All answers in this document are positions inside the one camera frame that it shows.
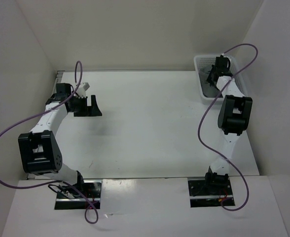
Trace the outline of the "grey shorts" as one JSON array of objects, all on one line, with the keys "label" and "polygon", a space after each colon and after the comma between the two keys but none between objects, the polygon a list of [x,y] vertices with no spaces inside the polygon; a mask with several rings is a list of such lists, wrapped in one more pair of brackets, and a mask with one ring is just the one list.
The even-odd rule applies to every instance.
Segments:
[{"label": "grey shorts", "polygon": [[211,72],[212,66],[208,65],[201,68],[199,71],[200,83],[202,87],[202,93],[207,98],[215,98],[219,90],[207,81],[207,78]]}]

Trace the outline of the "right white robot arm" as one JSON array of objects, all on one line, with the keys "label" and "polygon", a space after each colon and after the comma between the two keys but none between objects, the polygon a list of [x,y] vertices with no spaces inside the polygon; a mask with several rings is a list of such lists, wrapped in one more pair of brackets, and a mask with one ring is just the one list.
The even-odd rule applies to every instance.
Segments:
[{"label": "right white robot arm", "polygon": [[224,145],[218,158],[209,166],[205,175],[204,190],[211,194],[222,194],[228,185],[229,160],[240,135],[248,127],[252,109],[252,99],[238,88],[230,72],[231,60],[219,56],[212,65],[207,82],[213,84],[223,97],[217,125],[221,129]]}]

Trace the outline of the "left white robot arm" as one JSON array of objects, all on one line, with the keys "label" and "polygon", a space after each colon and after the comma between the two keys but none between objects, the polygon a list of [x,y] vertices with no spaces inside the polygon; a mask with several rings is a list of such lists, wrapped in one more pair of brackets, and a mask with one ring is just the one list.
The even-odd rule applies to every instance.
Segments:
[{"label": "left white robot arm", "polygon": [[35,176],[69,183],[68,191],[78,198],[84,195],[86,186],[79,171],[63,163],[62,152],[56,141],[56,133],[68,113],[74,117],[100,117],[96,96],[91,95],[91,105],[87,103],[86,91],[89,83],[81,83],[73,91],[69,83],[58,83],[54,93],[45,104],[46,114],[28,133],[18,137],[23,170]]}]

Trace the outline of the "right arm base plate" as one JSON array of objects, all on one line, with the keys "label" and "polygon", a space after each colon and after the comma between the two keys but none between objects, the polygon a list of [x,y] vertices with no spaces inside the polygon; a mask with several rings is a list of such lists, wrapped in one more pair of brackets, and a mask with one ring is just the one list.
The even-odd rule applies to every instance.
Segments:
[{"label": "right arm base plate", "polygon": [[235,206],[230,182],[219,188],[210,188],[204,178],[190,178],[187,183],[191,208],[218,207],[222,201],[224,206]]}]

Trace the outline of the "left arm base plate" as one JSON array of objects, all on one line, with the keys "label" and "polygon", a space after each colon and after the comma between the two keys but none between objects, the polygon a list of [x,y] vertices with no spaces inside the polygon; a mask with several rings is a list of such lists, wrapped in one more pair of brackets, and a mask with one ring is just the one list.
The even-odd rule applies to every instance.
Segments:
[{"label": "left arm base plate", "polygon": [[[88,202],[74,189],[65,185],[51,185],[56,193],[55,210],[84,210]],[[94,203],[96,209],[100,209],[102,180],[84,180],[81,193]]]}]

